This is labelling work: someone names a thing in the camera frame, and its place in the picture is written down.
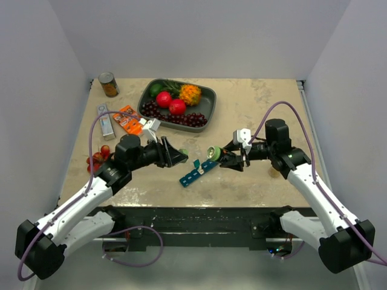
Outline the green lidded pill bottle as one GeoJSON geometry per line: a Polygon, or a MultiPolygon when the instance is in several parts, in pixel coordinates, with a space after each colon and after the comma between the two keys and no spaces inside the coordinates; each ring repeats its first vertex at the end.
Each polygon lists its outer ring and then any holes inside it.
{"type": "Polygon", "coordinates": [[[223,155],[223,149],[218,146],[210,146],[207,149],[207,159],[210,161],[218,161],[223,155]]]}

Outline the teal weekly pill organizer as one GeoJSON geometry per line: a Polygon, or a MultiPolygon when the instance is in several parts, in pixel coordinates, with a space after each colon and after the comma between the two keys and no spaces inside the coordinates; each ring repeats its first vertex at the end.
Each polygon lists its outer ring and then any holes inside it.
{"type": "Polygon", "coordinates": [[[201,178],[203,175],[207,174],[209,171],[211,171],[218,165],[218,163],[213,162],[209,159],[205,160],[202,163],[197,159],[193,162],[193,164],[194,169],[179,179],[180,184],[184,188],[190,186],[193,182],[201,178]]]}

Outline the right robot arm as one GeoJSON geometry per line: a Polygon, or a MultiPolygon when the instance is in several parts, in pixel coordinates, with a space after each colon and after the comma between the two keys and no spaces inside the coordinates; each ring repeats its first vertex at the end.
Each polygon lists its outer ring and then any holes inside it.
{"type": "Polygon", "coordinates": [[[276,237],[292,234],[302,239],[317,250],[323,264],[335,274],[369,260],[375,237],[373,224],[369,220],[360,221],[317,176],[314,157],[292,145],[284,120],[270,119],[261,126],[265,129],[262,141],[253,142],[250,130],[238,129],[226,146],[210,146],[207,160],[239,172],[251,161],[269,160],[302,194],[319,222],[285,206],[270,213],[264,231],[276,237]]]}

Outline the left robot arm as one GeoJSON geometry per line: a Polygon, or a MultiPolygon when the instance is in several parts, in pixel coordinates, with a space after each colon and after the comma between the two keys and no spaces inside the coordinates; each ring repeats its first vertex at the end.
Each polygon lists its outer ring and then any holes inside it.
{"type": "Polygon", "coordinates": [[[37,222],[23,221],[16,232],[15,255],[20,260],[18,279],[27,266],[33,276],[46,279],[53,275],[65,260],[69,245],[64,242],[68,233],[93,209],[114,196],[132,179],[133,171],[155,164],[171,168],[184,163],[188,155],[174,148],[166,137],[141,145],[136,135],[121,137],[114,153],[99,167],[91,179],[72,198],[37,222]]]}

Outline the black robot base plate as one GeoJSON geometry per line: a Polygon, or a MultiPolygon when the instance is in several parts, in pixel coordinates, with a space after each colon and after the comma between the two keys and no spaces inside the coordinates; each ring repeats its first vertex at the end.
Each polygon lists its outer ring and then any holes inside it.
{"type": "Polygon", "coordinates": [[[275,207],[97,207],[113,217],[116,236],[106,237],[112,250],[146,251],[150,247],[232,247],[288,254],[297,237],[274,226],[275,207]]]}

